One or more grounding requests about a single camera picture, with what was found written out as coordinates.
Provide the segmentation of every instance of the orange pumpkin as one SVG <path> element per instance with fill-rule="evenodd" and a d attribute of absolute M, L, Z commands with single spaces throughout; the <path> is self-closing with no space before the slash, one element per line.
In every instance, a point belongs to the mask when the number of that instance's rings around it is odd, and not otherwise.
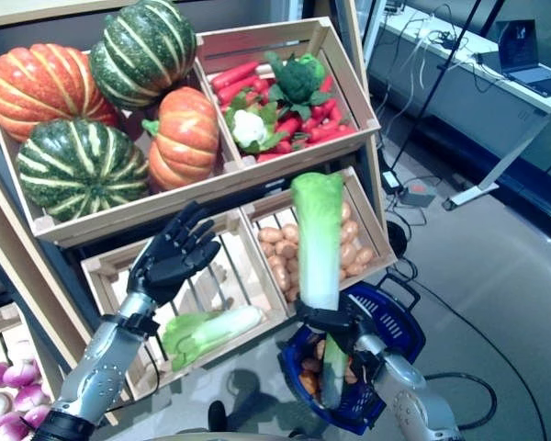
<path fill-rule="evenodd" d="M 76 117 L 118 124 L 114 107 L 90 74 L 86 54 L 33 44 L 0 56 L 0 126 L 10 136 L 23 142 L 40 122 Z"/>
<path fill-rule="evenodd" d="M 212 103 L 192 87 L 170 92 L 159 120 L 142 122 L 153 135 L 149 172 L 164 190 L 206 179 L 219 148 L 219 124 Z"/>

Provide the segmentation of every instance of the gray floor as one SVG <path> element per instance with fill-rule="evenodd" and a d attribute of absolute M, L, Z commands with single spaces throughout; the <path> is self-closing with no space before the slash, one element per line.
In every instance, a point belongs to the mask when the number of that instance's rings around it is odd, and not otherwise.
<path fill-rule="evenodd" d="M 394 124 L 390 134 L 394 141 L 401 141 L 406 124 Z M 388 142 L 387 149 L 390 159 L 396 144 Z M 452 172 L 416 146 L 410 147 L 410 153 L 400 161 L 402 180 L 431 173 L 445 181 L 425 210 L 428 224 L 413 227 L 406 256 L 420 269 L 419 280 L 479 327 L 524 375 L 551 440 L 551 240 L 490 195 L 444 211 L 441 202 L 457 191 L 450 185 Z M 416 210 L 400 213 L 410 222 L 421 219 Z M 396 220 L 391 214 L 388 218 Z M 474 374 L 498 394 L 493 419 L 466 432 L 466 439 L 542 439 L 529 396 L 510 367 L 466 324 L 421 293 L 413 313 L 427 344 L 416 362 L 418 369 L 424 374 Z M 287 435 L 302 426 L 325 440 L 357 439 L 324 424 L 287 387 L 277 364 L 277 345 L 296 327 L 291 323 L 239 354 L 163 388 L 152 399 L 127 409 L 120 426 L 100 429 L 95 439 L 132 441 L 204 427 L 208 405 L 216 399 L 223 400 L 233 413 L 231 422 L 242 432 Z M 478 385 L 451 379 L 433 385 L 450 401 L 459 423 L 479 418 L 489 408 L 488 394 Z M 362 438 L 403 439 L 388 411 Z"/>

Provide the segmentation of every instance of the laptop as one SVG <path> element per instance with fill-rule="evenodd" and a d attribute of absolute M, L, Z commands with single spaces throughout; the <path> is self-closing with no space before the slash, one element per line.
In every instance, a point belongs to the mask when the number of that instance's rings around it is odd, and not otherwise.
<path fill-rule="evenodd" d="M 539 65 L 534 20 L 500 21 L 500 72 L 537 94 L 551 96 L 551 70 Z"/>

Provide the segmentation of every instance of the laptop screen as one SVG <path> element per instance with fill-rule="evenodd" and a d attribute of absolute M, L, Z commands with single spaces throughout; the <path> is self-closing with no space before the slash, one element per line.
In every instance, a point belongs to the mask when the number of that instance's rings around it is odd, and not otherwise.
<path fill-rule="evenodd" d="M 511 72 L 536 67 L 539 59 L 534 20 L 500 21 L 498 27 L 498 52 L 502 71 Z"/>

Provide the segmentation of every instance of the basket handle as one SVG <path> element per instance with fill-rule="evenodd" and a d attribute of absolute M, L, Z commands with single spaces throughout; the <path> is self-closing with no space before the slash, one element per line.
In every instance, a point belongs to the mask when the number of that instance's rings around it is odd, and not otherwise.
<path fill-rule="evenodd" d="M 412 308 L 414 308 L 416 306 L 416 304 L 419 302 L 419 300 L 421 299 L 421 295 L 416 291 L 416 289 L 414 289 L 413 287 L 411 287 L 408 283 L 406 283 L 404 280 L 400 279 L 398 276 L 395 276 L 391 273 L 386 273 L 382 279 L 377 282 L 377 285 L 376 285 L 376 288 L 383 291 L 383 292 L 386 292 L 388 293 L 387 291 L 385 291 L 384 289 L 382 289 L 382 285 L 384 284 L 384 282 L 386 280 L 391 280 L 392 282 L 395 282 L 397 283 L 398 285 L 400 285 L 401 288 L 403 288 L 406 292 L 408 292 L 412 297 L 413 297 L 413 301 L 410 303 L 409 306 L 405 306 L 400 300 L 396 299 L 394 296 L 391 296 L 392 298 L 394 298 L 399 304 L 401 304 L 404 309 L 408 312 L 412 311 Z"/>

